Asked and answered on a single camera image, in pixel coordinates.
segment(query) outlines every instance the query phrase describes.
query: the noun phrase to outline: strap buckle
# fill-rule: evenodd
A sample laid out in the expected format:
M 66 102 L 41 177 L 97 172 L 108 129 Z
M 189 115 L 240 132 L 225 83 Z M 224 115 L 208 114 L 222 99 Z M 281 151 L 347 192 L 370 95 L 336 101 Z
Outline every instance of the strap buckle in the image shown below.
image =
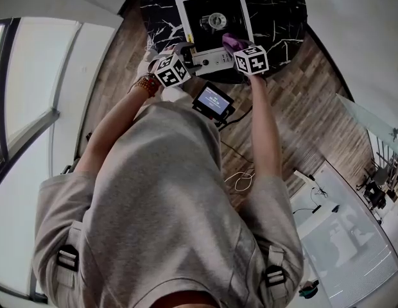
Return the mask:
M 61 246 L 56 256 L 56 264 L 72 271 L 78 271 L 78 250 L 70 244 Z
M 267 267 L 265 271 L 266 287 L 275 286 L 277 284 L 285 283 L 286 276 L 283 273 L 283 268 L 276 265 Z

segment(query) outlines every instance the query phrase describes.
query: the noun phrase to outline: window frame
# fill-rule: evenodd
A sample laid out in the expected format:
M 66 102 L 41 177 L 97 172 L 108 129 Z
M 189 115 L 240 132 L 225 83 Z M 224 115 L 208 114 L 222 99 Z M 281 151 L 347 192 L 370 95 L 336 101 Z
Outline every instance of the window frame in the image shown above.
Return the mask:
M 0 26 L 4 26 L 0 37 L 0 185 L 22 154 L 59 118 L 59 112 L 55 109 L 55 106 L 52 106 L 38 119 L 25 127 L 16 138 L 7 143 L 5 123 L 6 78 L 20 21 L 21 18 L 0 20 Z M 1 284 L 0 291 L 17 298 L 46 304 L 48 302 L 47 296 L 37 293 L 36 286 L 37 279 L 31 270 L 28 295 L 13 291 Z

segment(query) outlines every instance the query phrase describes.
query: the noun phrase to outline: desk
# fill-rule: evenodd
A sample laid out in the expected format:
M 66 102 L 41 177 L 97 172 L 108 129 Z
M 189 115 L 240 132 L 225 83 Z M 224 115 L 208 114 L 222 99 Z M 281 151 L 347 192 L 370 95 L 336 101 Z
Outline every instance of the desk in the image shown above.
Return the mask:
M 269 77 L 283 69 L 303 43 L 307 11 L 305 0 L 246 0 L 254 41 L 268 52 Z M 185 41 L 175 0 L 141 0 L 145 27 L 158 51 Z M 246 78 L 233 69 L 204 74 L 222 83 L 243 83 Z

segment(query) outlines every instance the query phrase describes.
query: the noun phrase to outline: gray t-shirt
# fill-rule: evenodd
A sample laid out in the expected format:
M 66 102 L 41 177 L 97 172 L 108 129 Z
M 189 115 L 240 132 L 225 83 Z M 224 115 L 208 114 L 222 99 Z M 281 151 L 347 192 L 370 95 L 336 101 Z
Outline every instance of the gray t-shirt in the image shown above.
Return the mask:
M 56 253 L 74 221 L 82 222 L 80 268 L 62 280 Z M 169 102 L 137 117 L 96 178 L 46 180 L 35 233 L 34 271 L 59 307 L 149 308 L 189 290 L 208 292 L 221 307 L 284 307 L 303 271 L 284 182 L 256 177 L 238 214 L 221 176 L 216 127 Z M 277 252 L 286 282 L 267 287 Z

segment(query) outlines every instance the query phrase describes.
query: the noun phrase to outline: cable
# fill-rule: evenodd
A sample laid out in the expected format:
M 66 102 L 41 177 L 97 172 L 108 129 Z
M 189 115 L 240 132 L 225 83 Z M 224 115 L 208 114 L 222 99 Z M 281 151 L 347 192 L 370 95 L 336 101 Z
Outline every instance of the cable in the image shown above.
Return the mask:
M 248 170 L 250 170 L 250 169 L 247 169 L 246 172 L 239 171 L 239 172 L 235 173 L 234 175 L 228 177 L 228 178 L 225 180 L 225 182 L 227 182 L 229 179 L 235 177 L 236 175 L 242 174 L 242 176 L 241 176 L 239 179 L 237 179 L 236 182 L 235 182 L 235 191 L 237 191 L 237 192 L 243 192 L 243 191 L 249 189 L 249 187 L 252 185 L 252 180 L 253 180 L 253 177 L 254 177 L 255 173 L 253 173 L 253 174 L 251 175 L 250 173 L 247 173 Z M 248 187 L 246 187 L 245 189 L 238 189 L 238 188 L 236 188 L 236 187 L 238 186 L 238 182 L 239 182 L 240 180 L 242 180 L 242 179 L 250 179 L 250 182 L 249 182 Z
M 314 180 L 314 182 L 317 184 L 317 187 L 319 187 L 319 189 L 317 190 L 318 192 L 315 195 L 319 194 L 319 195 L 323 195 L 324 198 L 328 198 L 329 195 L 319 186 L 317 181 Z
M 315 202 L 315 200 L 312 197 L 312 193 L 313 193 L 313 189 L 315 189 L 316 187 L 312 188 L 312 190 L 310 191 L 310 199 L 313 201 L 314 204 L 316 204 L 316 206 L 318 207 L 318 204 Z
M 231 121 L 231 122 L 228 122 L 227 124 L 225 124 L 224 126 L 222 126 L 222 127 L 219 129 L 219 132 L 221 132 L 223 129 L 225 129 L 227 126 L 230 126 L 231 124 L 240 122 L 242 119 L 244 119 L 244 118 L 249 114 L 249 112 L 252 110 L 252 108 L 253 108 L 253 106 L 251 106 L 251 107 L 249 108 L 249 110 L 248 110 L 245 114 L 243 114 L 239 119 L 236 119 L 236 120 L 233 120 L 233 121 Z
M 228 145 L 226 142 L 224 142 L 223 140 L 220 141 L 222 144 L 226 145 L 227 147 L 229 147 L 232 151 L 234 151 L 236 154 L 238 154 L 240 157 L 242 157 L 243 159 L 245 159 L 247 162 L 253 164 L 253 162 L 249 161 L 246 157 L 244 157 L 242 154 L 240 154 L 237 150 L 235 150 L 232 146 Z
M 314 209 L 297 209 L 296 211 L 293 211 L 292 214 L 295 214 L 295 213 L 298 212 L 299 210 L 314 210 Z

